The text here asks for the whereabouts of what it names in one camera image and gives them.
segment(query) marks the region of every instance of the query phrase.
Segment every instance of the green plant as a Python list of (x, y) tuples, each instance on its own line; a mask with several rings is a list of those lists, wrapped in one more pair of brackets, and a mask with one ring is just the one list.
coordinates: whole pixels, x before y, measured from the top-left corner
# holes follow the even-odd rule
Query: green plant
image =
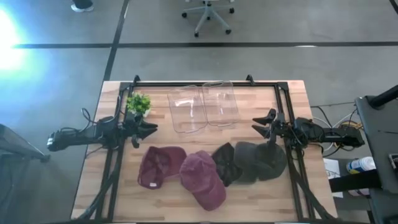
[(127, 98), (127, 110), (129, 112), (144, 114), (149, 109), (149, 96), (135, 93), (132, 97)]

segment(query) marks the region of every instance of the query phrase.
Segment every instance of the potted plant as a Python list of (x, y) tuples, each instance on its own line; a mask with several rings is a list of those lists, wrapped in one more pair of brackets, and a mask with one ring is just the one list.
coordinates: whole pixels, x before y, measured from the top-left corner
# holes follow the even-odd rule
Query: potted plant
[(146, 118), (150, 112), (150, 98), (149, 96), (139, 93), (133, 94), (132, 97), (127, 98), (127, 110), (136, 115), (142, 115)]

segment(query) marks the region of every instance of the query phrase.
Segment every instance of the office chair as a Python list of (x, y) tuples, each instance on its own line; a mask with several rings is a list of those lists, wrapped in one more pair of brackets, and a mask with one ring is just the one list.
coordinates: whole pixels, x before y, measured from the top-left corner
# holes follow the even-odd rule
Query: office chair
[(190, 8), (190, 9), (184, 9), (183, 13), (182, 13), (182, 17), (186, 18), (187, 17), (187, 12), (194, 12), (194, 11), (202, 11), (204, 10), (204, 13), (202, 15), (202, 17), (199, 20), (199, 23), (195, 29), (195, 37), (199, 37), (199, 30), (202, 27), (203, 23), (205, 22), (205, 20), (210, 20), (212, 17), (215, 18), (218, 22), (221, 23), (221, 25), (223, 25), (223, 27), (225, 28), (225, 33), (226, 34), (230, 34), (231, 33), (231, 28), (229, 27), (229, 25), (224, 21), (223, 18), (221, 18), (221, 16), (216, 12), (217, 9), (229, 9), (229, 13), (234, 13), (235, 9), (233, 7), (231, 7), (231, 3), (234, 2), (234, 0), (228, 0), (230, 4), (228, 5), (224, 5), (224, 6), (213, 6), (212, 5), (212, 1), (214, 0), (206, 0), (203, 1), (203, 4), (205, 6), (202, 7), (194, 7), (194, 8)]

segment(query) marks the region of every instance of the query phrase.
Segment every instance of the chair base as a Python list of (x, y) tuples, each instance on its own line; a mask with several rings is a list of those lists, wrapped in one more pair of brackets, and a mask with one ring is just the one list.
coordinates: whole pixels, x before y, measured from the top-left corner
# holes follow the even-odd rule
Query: chair base
[(211, 18), (215, 18), (225, 29), (226, 34), (231, 33), (231, 28), (229, 27), (228, 23), (224, 21), (224, 19), (217, 13), (217, 9), (229, 9), (229, 13), (234, 13), (235, 9), (231, 7), (231, 5), (226, 6), (213, 6), (209, 1), (203, 1), (205, 3), (202, 7), (194, 7), (190, 9), (184, 9), (182, 13), (182, 17), (186, 18), (188, 12), (195, 12), (195, 11), (204, 11), (202, 17), (199, 20), (197, 27), (195, 28), (195, 37), (199, 37), (199, 30), (202, 25), (205, 23), (205, 20), (210, 20)]

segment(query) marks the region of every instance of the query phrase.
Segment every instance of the bright light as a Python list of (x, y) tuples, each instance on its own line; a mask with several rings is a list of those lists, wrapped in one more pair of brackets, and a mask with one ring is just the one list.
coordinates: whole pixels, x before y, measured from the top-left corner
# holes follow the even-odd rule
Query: bright light
[(14, 24), (3, 9), (0, 9), (0, 29), (0, 70), (17, 69), (21, 64), (24, 52), (12, 49), (20, 40)]

